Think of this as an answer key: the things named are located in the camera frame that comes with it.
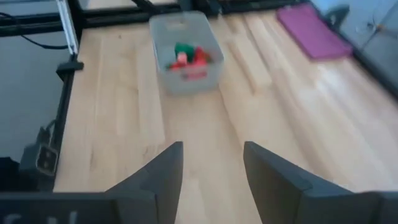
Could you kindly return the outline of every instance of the black cable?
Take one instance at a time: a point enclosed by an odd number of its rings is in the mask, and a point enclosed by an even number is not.
[[[9,18],[9,19],[12,19],[12,20],[15,22],[15,24],[16,24],[17,28],[19,29],[19,31],[21,32],[22,26],[21,26],[21,23],[19,23],[19,21],[18,21],[18,19],[17,19],[16,17],[14,17],[14,16],[12,16],[12,15],[10,15],[10,14],[4,13],[4,12],[0,12],[0,16],[3,16],[3,17],[6,17],[6,18]],[[30,43],[32,43],[32,44],[34,44],[34,45],[37,45],[37,46],[39,46],[39,47],[42,47],[42,48],[44,48],[44,49],[49,49],[49,50],[63,50],[63,49],[67,49],[67,48],[68,48],[67,45],[51,46],[51,45],[40,44],[40,43],[38,43],[38,42],[36,42],[36,41],[34,41],[34,40],[32,40],[32,39],[26,37],[24,34],[20,34],[20,36],[21,36],[22,38],[24,38],[25,40],[29,41]]]

